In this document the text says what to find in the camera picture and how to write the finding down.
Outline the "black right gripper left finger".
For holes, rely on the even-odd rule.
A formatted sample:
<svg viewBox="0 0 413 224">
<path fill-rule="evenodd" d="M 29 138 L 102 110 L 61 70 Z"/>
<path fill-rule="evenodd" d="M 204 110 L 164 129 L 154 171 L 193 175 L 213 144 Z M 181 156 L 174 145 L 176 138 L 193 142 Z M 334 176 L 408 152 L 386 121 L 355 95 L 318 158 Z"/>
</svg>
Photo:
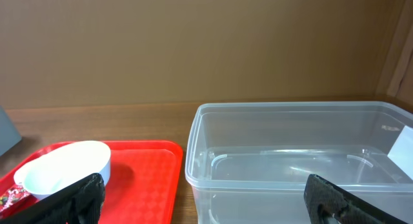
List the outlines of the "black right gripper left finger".
<svg viewBox="0 0 413 224">
<path fill-rule="evenodd" d="M 1 220 L 1 224 L 98 224 L 105 200 L 105 185 L 93 173 Z"/>
</svg>

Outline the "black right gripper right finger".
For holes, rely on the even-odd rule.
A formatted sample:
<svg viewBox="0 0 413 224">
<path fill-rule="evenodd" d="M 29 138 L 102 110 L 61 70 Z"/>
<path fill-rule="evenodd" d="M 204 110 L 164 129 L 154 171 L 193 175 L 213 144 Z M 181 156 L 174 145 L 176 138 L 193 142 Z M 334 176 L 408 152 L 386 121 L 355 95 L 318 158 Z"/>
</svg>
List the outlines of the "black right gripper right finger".
<svg viewBox="0 0 413 224">
<path fill-rule="evenodd" d="M 304 201 L 311 224 L 407 224 L 317 174 L 307 178 Z"/>
</svg>

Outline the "light blue bowl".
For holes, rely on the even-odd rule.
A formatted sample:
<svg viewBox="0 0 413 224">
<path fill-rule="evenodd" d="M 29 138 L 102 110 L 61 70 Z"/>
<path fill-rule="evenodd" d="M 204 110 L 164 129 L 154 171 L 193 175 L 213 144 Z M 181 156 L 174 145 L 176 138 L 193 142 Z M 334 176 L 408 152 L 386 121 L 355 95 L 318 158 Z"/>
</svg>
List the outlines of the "light blue bowl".
<svg viewBox="0 0 413 224">
<path fill-rule="evenodd" d="M 24 163 L 13 179 L 38 200 L 66 188 L 93 173 L 107 184 L 110 179 L 111 149 L 100 141 L 65 144 Z"/>
</svg>

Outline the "grey dishwasher rack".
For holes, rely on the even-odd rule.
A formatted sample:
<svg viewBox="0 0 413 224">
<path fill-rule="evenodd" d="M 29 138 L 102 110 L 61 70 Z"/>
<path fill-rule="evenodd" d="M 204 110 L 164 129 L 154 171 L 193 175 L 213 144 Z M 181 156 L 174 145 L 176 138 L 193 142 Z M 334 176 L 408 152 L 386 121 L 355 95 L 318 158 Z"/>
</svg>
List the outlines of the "grey dishwasher rack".
<svg viewBox="0 0 413 224">
<path fill-rule="evenodd" d="M 0 155 L 10 150 L 16 144 L 22 140 L 20 133 L 18 132 L 12 120 L 1 107 L 0 111 Z"/>
</svg>

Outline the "red plastic tray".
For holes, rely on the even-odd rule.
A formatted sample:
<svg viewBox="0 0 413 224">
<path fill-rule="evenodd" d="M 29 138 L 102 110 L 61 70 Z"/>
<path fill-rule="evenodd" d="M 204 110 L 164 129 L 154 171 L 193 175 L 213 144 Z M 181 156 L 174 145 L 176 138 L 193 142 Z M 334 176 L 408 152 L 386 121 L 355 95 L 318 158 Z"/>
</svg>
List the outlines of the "red plastic tray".
<svg viewBox="0 0 413 224">
<path fill-rule="evenodd" d="M 183 151 L 171 141 L 101 141 L 111 149 L 110 179 L 99 223 L 167 224 L 172 218 Z M 1 179 L 1 195 L 17 169 L 65 144 L 54 143 L 30 155 Z M 1 220 L 38 201 L 30 195 L 17 208 L 1 212 Z"/>
</svg>

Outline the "red snack wrapper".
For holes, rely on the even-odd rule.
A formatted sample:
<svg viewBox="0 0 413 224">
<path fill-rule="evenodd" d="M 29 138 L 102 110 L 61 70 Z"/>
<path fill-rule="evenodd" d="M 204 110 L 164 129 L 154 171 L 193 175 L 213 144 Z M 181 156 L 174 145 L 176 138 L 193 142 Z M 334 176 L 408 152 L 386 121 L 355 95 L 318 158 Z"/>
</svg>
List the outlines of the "red snack wrapper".
<svg viewBox="0 0 413 224">
<path fill-rule="evenodd" d="M 1 212 L 17 208 L 30 196 L 21 185 L 12 185 L 1 195 Z"/>
</svg>

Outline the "clear plastic bin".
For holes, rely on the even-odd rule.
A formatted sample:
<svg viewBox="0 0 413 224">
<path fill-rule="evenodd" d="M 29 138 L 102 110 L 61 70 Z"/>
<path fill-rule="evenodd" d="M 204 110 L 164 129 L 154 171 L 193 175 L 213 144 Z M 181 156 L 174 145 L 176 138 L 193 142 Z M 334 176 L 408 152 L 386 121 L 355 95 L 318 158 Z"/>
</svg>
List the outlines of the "clear plastic bin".
<svg viewBox="0 0 413 224">
<path fill-rule="evenodd" d="M 199 223 L 308 223 L 311 174 L 411 223 L 412 114 L 379 101 L 198 108 L 185 177 Z"/>
</svg>

